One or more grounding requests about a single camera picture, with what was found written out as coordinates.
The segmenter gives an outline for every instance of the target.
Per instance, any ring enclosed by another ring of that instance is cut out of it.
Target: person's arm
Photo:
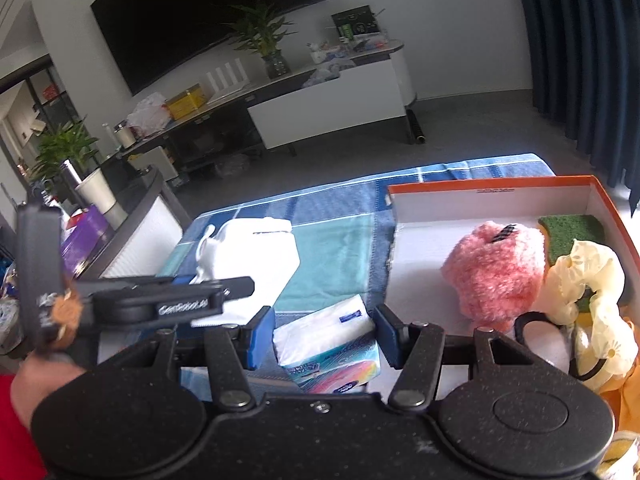
[[[42,480],[46,471],[28,431],[38,405],[84,373],[70,363],[27,357],[15,376],[0,376],[0,480]]]

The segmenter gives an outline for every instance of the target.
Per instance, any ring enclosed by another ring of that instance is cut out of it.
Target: gray floor
[[[309,186],[358,176],[486,156],[535,153],[556,174],[590,174],[562,124],[543,118],[530,91],[491,92],[420,101],[414,105],[427,142],[408,145],[402,121],[364,124],[296,143],[297,156],[278,148],[241,175],[192,176],[177,191],[195,218],[200,213]]]

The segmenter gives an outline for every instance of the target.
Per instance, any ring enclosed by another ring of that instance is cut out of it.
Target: human hand
[[[31,353],[11,384],[11,404],[24,427],[31,427],[33,412],[47,396],[84,372],[75,364],[49,361]]]

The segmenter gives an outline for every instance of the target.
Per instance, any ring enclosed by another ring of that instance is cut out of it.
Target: white router
[[[229,79],[231,79],[231,85],[226,81],[226,77],[225,77],[225,74],[222,72],[222,68],[220,67],[216,68],[216,75],[218,76],[218,81],[220,82],[220,85],[218,85],[218,82],[213,77],[213,74],[211,72],[207,72],[207,79],[209,80],[209,84],[213,88],[213,95],[211,96],[211,99],[207,101],[208,105],[212,104],[213,102],[219,99],[222,99],[223,97],[226,97],[228,95],[231,95],[235,92],[242,90],[242,88],[244,88],[249,84],[249,78],[247,77],[246,72],[244,71],[244,67],[240,62],[239,57],[236,57],[236,66],[238,67],[238,72],[240,73],[240,77],[241,77],[240,81],[238,81],[238,78],[236,77],[236,73],[231,67],[231,63],[225,63],[226,73],[228,74]]]

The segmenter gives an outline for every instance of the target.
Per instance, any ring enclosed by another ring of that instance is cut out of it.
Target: orange cloth
[[[628,317],[623,319],[634,331],[636,343],[640,346],[640,329]],[[625,377],[609,379],[598,393],[611,407],[616,419],[616,431],[640,433],[640,353]]]

